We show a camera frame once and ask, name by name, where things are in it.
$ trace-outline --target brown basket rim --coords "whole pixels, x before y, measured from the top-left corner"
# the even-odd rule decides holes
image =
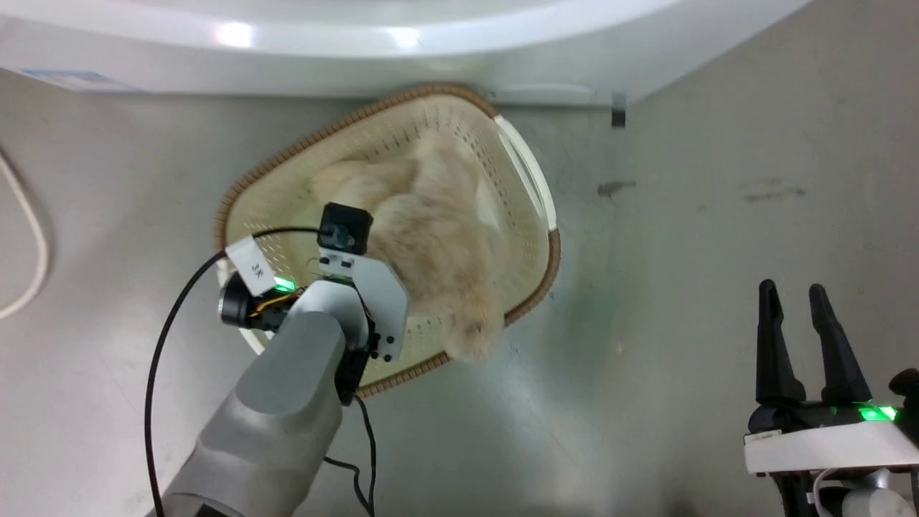
[[[268,160],[265,162],[262,162],[260,165],[246,174],[242,179],[237,181],[230,188],[227,194],[223,196],[221,207],[217,211],[217,217],[214,221],[214,244],[217,250],[224,249],[227,246],[226,225],[230,218],[230,211],[233,209],[233,205],[236,203],[236,199],[239,198],[240,194],[242,194],[243,191],[245,191],[245,189],[250,185],[263,178],[269,172],[284,162],[288,161],[293,156],[305,151],[307,148],[316,144],[322,139],[332,136],[333,134],[344,130],[344,128],[347,128],[348,126],[358,121],[363,121],[364,119],[372,117],[373,115],[376,115],[385,109],[392,108],[393,106],[398,106],[404,102],[418,98],[425,98],[432,95],[450,95],[466,100],[476,108],[481,109],[482,112],[488,115],[488,117],[491,119],[498,115],[498,110],[481,95],[465,86],[458,85],[418,86],[402,92],[401,94],[374,102],[365,108],[358,109],[350,115],[347,115],[344,118],[328,126],[325,126],[316,132],[310,133],[294,144],[289,145],[287,148],[268,158]],[[552,286],[552,282],[555,280],[555,276],[558,274],[561,259],[562,242],[559,236],[559,230],[556,228],[549,231],[549,263],[546,265],[546,272],[542,277],[542,281],[539,283],[539,286],[537,286],[536,290],[533,291],[533,293],[528,296],[526,300],[505,313],[505,327],[523,317],[523,315],[529,312],[533,307],[539,304],[543,298],[545,298],[546,294],[549,292],[550,287]],[[376,395],[391,387],[414,379],[423,373],[428,373],[449,361],[450,358],[447,353],[441,351],[434,357],[419,362],[388,377],[380,379],[379,381],[374,381],[366,386],[360,387],[357,391],[357,394],[364,397]]]

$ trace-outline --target white appliance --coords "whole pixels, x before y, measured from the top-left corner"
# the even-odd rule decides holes
[[[624,105],[807,0],[0,0],[0,67],[79,91]]]

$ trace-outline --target stain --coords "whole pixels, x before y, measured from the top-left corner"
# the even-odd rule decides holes
[[[607,198],[608,200],[613,198],[613,194],[618,193],[620,190],[628,189],[631,187],[637,187],[637,181],[607,181],[606,183],[600,183],[596,186],[596,195],[601,198]]]
[[[757,181],[753,183],[741,183],[740,185],[737,186],[737,190],[747,190],[750,187],[754,187],[756,185],[767,185],[769,187],[778,187],[781,184],[782,184],[782,178],[777,178],[777,177],[763,178],[763,179],[758,179]]]
[[[801,187],[787,187],[783,190],[775,190],[772,192],[764,192],[762,194],[750,194],[749,196],[743,196],[743,200],[748,203],[756,203],[760,201],[781,201],[788,196],[803,198],[806,195],[807,190],[802,189]]]

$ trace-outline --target green led light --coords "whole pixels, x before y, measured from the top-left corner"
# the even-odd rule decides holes
[[[293,293],[297,290],[297,284],[281,277],[275,277],[275,289],[283,293]]]
[[[891,419],[891,420],[896,420],[896,419],[897,419],[897,410],[896,410],[896,409],[891,408],[890,406],[881,406],[881,407],[879,407],[878,409],[880,410],[881,413],[884,413],[885,415],[887,415],[887,418],[889,418],[889,419]]]
[[[859,408],[858,412],[862,414],[862,419],[865,420],[886,420],[887,415],[877,411],[874,408]]]
[[[859,408],[864,420],[893,420],[897,418],[897,410],[890,406],[880,406],[877,408]]]

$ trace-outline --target beige plush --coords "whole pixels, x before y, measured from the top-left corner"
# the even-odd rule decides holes
[[[487,358],[504,326],[495,275],[505,243],[479,220],[479,166],[452,138],[424,133],[402,159],[346,161],[312,177],[320,201],[373,215],[367,255],[392,267],[411,316],[440,316],[444,350],[465,362]]]

